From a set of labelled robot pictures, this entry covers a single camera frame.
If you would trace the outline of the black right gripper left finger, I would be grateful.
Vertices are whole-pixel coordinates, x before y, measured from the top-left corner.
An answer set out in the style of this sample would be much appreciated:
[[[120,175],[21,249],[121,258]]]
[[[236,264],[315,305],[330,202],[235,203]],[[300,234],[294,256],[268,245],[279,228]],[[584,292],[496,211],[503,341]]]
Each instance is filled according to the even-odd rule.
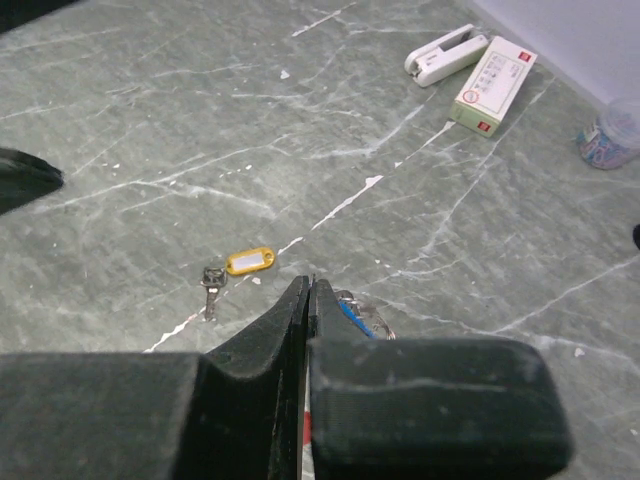
[[[1,359],[5,479],[297,479],[309,280],[208,353]]]

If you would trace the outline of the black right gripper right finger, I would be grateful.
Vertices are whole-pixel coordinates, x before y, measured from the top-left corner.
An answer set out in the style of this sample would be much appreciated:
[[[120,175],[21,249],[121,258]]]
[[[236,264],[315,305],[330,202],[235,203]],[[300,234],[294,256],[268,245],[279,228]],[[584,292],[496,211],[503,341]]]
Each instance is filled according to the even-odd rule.
[[[497,337],[371,339],[330,283],[309,298],[319,479],[548,479],[574,454],[539,351]]]

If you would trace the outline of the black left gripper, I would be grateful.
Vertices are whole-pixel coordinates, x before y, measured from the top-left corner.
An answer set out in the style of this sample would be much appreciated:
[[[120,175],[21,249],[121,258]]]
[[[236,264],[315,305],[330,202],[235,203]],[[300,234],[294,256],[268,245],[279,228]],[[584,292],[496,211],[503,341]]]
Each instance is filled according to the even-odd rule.
[[[77,0],[0,0],[0,30],[4,34]]]

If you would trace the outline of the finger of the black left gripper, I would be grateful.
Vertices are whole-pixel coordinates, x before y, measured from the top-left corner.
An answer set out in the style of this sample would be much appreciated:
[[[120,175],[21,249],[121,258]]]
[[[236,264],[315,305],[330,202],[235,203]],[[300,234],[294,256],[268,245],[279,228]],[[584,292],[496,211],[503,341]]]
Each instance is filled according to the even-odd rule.
[[[1,148],[0,211],[4,215],[60,189],[61,170],[45,160],[16,149]]]

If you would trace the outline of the blue key tag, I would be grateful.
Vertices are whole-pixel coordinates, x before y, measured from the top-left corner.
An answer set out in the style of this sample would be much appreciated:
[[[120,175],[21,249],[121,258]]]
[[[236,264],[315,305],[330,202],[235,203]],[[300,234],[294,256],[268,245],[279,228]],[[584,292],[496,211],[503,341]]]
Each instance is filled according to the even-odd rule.
[[[338,304],[343,314],[351,321],[351,323],[367,338],[376,339],[377,335],[362,319],[358,305],[353,299],[342,298]]]

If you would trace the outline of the metal key holder red handle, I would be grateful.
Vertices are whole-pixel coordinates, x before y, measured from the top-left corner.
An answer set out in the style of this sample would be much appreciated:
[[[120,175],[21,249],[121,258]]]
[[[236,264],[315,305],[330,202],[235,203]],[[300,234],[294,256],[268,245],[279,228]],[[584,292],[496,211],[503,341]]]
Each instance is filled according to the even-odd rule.
[[[334,295],[337,302],[342,298],[353,299],[359,307],[360,315],[364,322],[374,330],[377,335],[376,339],[395,340],[396,333],[389,324],[380,316],[378,310],[373,304],[356,298],[348,290],[335,290]],[[310,384],[309,375],[306,375],[306,391],[304,404],[304,422],[303,422],[303,446],[302,446],[302,480],[314,480],[314,468],[311,449],[311,428],[312,417],[310,411]]]

